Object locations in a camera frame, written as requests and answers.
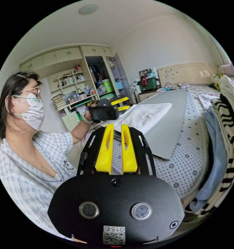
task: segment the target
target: yellow bracket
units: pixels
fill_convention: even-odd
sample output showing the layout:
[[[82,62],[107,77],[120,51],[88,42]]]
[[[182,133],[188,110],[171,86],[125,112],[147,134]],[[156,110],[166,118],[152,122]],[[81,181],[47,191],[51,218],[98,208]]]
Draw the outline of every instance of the yellow bracket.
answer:
[[[121,106],[121,107],[118,107],[118,110],[119,111],[123,111],[123,110],[127,110],[130,106]]]
[[[95,164],[95,169],[98,172],[108,172],[110,175],[112,174],[113,134],[114,124],[108,124]]]
[[[121,143],[122,143],[122,172],[135,173],[138,170],[138,164],[132,144],[132,138],[128,125],[121,125]]]
[[[124,97],[122,99],[118,99],[118,100],[115,100],[115,101],[111,102],[111,105],[114,106],[114,105],[117,105],[117,104],[119,104],[121,102],[124,102],[124,101],[127,101],[127,100],[129,100],[129,98],[128,97]]]

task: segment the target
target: hand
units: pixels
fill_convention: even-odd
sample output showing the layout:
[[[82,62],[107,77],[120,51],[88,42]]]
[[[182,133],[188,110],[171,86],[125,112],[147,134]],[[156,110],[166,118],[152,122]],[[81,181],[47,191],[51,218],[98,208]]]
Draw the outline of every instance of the hand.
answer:
[[[92,121],[89,111],[86,112],[86,114],[84,115],[84,117],[85,117],[85,119],[87,119],[89,121]]]
[[[78,239],[75,239],[75,238],[72,238],[73,241],[75,242],[79,242],[79,243],[84,243],[84,244],[87,244],[87,242],[85,241],[81,241],[81,240],[78,240]]]

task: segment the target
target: hair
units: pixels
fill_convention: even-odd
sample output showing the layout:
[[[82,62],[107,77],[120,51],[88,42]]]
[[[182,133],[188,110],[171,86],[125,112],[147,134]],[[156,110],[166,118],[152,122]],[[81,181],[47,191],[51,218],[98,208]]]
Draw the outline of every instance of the hair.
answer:
[[[11,115],[12,117],[16,118],[12,112],[12,104],[10,101],[10,97],[12,95],[17,95],[19,92],[21,92],[25,88],[25,86],[28,85],[30,79],[34,79],[35,81],[37,81],[38,85],[41,85],[41,82],[38,81],[39,75],[37,73],[18,72],[11,75],[3,86],[2,93],[0,96],[0,138],[1,139],[5,138],[6,127],[11,129],[9,124],[7,123],[7,116]],[[9,99],[8,99],[8,106],[6,107],[5,99],[7,97],[9,97]]]

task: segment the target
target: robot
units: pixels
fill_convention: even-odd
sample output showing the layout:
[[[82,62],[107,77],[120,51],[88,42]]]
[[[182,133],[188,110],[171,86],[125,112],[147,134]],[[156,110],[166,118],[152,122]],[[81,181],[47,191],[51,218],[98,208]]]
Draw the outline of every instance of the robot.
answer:
[[[59,233],[92,248],[161,241],[184,218],[176,191],[156,177],[144,135],[124,124],[121,129],[122,175],[112,175],[114,125],[110,124],[91,134],[77,175],[56,190],[48,209]]]

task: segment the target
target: headboard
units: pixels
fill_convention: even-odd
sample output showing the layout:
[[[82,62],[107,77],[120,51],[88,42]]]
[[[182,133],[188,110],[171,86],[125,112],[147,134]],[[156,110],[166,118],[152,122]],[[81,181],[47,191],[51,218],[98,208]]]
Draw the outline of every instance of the headboard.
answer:
[[[218,73],[219,66],[208,63],[186,63],[158,69],[161,87],[166,83],[183,83],[188,85],[211,84],[211,78]]]

